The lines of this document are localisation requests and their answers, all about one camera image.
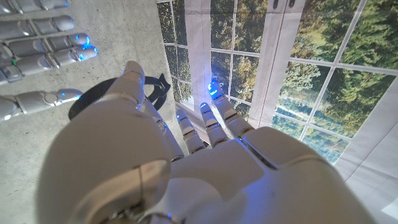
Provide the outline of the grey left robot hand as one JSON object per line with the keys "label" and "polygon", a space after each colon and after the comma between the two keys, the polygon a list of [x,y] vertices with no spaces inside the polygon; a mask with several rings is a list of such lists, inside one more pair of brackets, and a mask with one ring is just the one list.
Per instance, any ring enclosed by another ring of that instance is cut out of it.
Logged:
{"label": "grey left robot hand", "polygon": [[215,83],[208,89],[223,122],[201,106],[209,147],[177,114],[185,156],[144,80],[129,61],[59,132],[40,173],[37,223],[374,222],[329,162],[274,128],[253,128]]}

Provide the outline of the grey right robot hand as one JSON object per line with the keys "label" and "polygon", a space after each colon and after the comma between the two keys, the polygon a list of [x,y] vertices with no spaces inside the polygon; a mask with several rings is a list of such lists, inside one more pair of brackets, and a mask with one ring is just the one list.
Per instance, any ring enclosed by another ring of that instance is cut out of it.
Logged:
{"label": "grey right robot hand", "polygon": [[[94,58],[98,50],[85,33],[69,34],[72,17],[1,22],[1,84]],[[1,120],[32,114],[80,99],[82,92],[64,88],[1,97]]]}

